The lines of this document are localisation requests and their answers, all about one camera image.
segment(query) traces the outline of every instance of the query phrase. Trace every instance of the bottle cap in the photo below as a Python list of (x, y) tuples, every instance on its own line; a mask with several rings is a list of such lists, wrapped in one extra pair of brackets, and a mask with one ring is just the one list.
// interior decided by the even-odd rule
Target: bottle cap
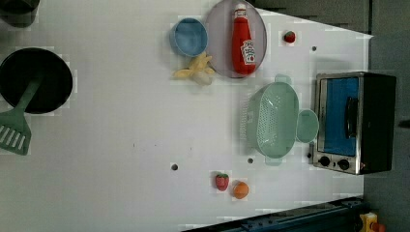
[(235, 7), (235, 11), (246, 10), (246, 9), (247, 9), (247, 6), (243, 3), (240, 3), (240, 4), (236, 5), (236, 7)]

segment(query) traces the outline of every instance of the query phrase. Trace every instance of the table hole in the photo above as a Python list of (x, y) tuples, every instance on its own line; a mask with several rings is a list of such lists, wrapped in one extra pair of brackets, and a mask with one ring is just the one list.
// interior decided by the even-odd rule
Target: table hole
[(175, 164), (172, 164), (171, 169), (172, 169), (173, 171), (178, 170), (178, 165), (177, 165), (176, 163), (175, 163)]

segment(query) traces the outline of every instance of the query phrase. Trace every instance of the yellow object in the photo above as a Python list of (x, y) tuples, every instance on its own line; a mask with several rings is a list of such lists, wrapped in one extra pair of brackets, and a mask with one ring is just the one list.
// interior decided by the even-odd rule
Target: yellow object
[(215, 71), (208, 67), (208, 62), (212, 59), (212, 56), (207, 56), (206, 52), (202, 52), (200, 55), (190, 60), (190, 65), (187, 69), (179, 70), (174, 73), (177, 78), (191, 78), (199, 85), (210, 85), (212, 83), (211, 74)]
[(363, 221), (363, 228), (360, 232), (374, 232), (374, 230), (370, 229), (370, 225), (377, 222), (377, 215), (374, 213), (368, 213), (365, 215), (360, 215), (360, 218)]

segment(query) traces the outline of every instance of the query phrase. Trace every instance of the toy orange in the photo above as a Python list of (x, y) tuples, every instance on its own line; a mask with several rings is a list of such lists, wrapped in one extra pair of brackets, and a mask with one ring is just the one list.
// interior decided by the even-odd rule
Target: toy orange
[(236, 187), (233, 189), (233, 195), (238, 198), (242, 199), (245, 198), (249, 193), (249, 187), (246, 183), (240, 182)]

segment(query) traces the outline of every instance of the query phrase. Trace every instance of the oven window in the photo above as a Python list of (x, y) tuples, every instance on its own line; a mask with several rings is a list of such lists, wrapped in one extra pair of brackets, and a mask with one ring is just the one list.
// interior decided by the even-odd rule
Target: oven window
[(351, 131), (351, 120), (357, 119), (351, 102), (357, 106), (359, 78), (323, 79), (320, 94), (320, 125), (318, 150), (324, 153), (354, 157), (356, 155), (356, 129)]

